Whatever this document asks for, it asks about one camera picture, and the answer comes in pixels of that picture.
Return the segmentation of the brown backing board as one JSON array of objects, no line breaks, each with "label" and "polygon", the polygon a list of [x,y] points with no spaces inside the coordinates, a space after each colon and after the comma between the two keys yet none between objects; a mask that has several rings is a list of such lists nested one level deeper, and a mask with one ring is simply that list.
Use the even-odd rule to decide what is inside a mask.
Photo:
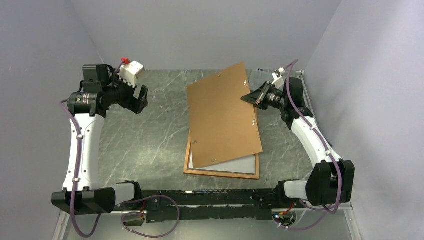
[{"label": "brown backing board", "polygon": [[187,86],[194,168],[260,154],[263,145],[244,62]]}]

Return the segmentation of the wooden picture frame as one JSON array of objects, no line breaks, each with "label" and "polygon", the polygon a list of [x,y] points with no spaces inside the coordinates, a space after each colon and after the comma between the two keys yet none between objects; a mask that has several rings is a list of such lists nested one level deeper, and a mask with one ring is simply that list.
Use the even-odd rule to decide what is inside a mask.
[{"label": "wooden picture frame", "polygon": [[183,173],[186,174],[186,175],[222,177],[222,178],[233,178],[233,179],[248,179],[248,180],[259,180],[260,179],[260,156],[259,156],[259,154],[255,154],[256,155],[256,173],[255,174],[188,169],[190,154],[192,154],[192,141],[191,141],[191,134],[189,133],[188,134],[188,143],[187,143],[187,148],[186,148],[186,154],[185,154],[185,160],[184,160],[184,167],[183,167]]}]

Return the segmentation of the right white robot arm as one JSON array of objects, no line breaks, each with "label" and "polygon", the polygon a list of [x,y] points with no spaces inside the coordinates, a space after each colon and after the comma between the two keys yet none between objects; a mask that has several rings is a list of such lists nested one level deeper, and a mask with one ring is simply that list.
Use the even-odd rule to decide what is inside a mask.
[{"label": "right white robot arm", "polygon": [[285,80],[282,89],[266,81],[260,88],[241,97],[260,110],[269,107],[280,111],[286,123],[305,149],[312,171],[307,180],[283,180],[276,186],[275,202],[282,208],[295,199],[312,206],[335,209],[352,198],[355,166],[344,160],[324,138],[312,111],[306,106],[304,84],[299,78]]}]

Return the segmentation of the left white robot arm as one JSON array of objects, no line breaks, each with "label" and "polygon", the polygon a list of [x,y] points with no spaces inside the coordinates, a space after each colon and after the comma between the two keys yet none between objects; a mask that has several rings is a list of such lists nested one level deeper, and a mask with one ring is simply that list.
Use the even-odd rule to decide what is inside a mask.
[{"label": "left white robot arm", "polygon": [[148,87],[135,95],[137,81],[145,68],[137,61],[122,60],[118,68],[108,64],[88,64],[82,68],[79,89],[65,100],[64,110],[71,126],[69,163],[62,189],[51,196],[52,204],[74,215],[111,213],[125,204],[137,210],[143,204],[139,183],[126,180],[102,187],[99,180],[99,150],[107,111],[118,105],[140,114],[149,104]]}]

